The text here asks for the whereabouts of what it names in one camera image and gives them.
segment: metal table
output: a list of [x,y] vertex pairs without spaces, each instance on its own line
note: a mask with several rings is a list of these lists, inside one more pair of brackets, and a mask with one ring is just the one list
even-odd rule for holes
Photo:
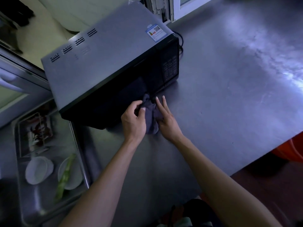
[[[202,9],[172,25],[185,40],[180,77],[159,96],[184,135],[231,175],[303,129],[303,6],[213,0]],[[123,142],[121,124],[84,133],[104,168]],[[177,149],[160,133],[146,135],[112,226],[147,225],[200,192]]]

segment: air vent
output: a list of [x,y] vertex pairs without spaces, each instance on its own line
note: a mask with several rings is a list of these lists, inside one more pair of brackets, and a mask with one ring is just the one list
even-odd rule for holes
[[72,46],[71,46],[71,44],[70,44],[70,45],[67,46],[65,49],[63,49],[62,52],[63,52],[63,54],[65,54],[65,53],[69,52],[69,51],[72,50],[72,49],[73,49],[73,48],[72,48]]
[[81,44],[83,41],[85,41],[84,37],[80,37],[78,40],[75,41],[75,45],[78,46]]
[[93,30],[90,30],[90,31],[87,33],[87,35],[88,35],[89,37],[91,37],[91,36],[94,35],[95,33],[97,33],[97,30],[96,30],[96,29],[93,29]]
[[50,58],[50,60],[51,60],[51,62],[54,62],[55,60],[57,60],[57,59],[59,59],[60,58],[60,56],[59,56],[59,54],[57,53],[57,54],[55,54],[54,56],[52,56],[51,58]]

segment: hand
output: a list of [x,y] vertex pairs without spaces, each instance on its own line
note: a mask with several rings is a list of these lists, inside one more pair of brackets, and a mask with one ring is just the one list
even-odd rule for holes
[[162,96],[162,102],[163,106],[161,105],[158,97],[156,97],[157,107],[163,115],[163,121],[158,121],[159,128],[164,138],[172,143],[175,143],[183,137],[183,134],[176,119],[169,111],[165,96]]
[[139,110],[138,117],[134,114],[142,100],[134,101],[121,116],[125,142],[138,146],[146,133],[145,107]]

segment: red bucket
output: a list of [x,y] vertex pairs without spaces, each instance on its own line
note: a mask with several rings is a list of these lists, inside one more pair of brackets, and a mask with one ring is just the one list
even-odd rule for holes
[[303,163],[303,132],[271,151],[276,156]]

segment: metal tray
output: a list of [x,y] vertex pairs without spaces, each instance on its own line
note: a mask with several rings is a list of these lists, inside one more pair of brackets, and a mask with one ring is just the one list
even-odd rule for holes
[[[29,157],[21,157],[20,150],[22,149],[23,141],[20,139],[25,137],[26,134],[22,133],[22,129],[19,129],[19,122],[35,113],[50,117],[53,137],[45,143],[47,151],[42,153],[35,152],[30,154]],[[12,125],[16,143],[21,219],[24,225],[36,226],[70,209],[76,203],[81,194],[89,188],[88,171],[73,131],[73,124],[61,118],[53,99],[21,116]],[[59,166],[72,153],[76,153],[80,162],[83,182],[73,190],[65,190],[61,201],[55,203]],[[53,173],[37,185],[30,185],[25,179],[26,166],[33,156],[45,156],[54,163]]]

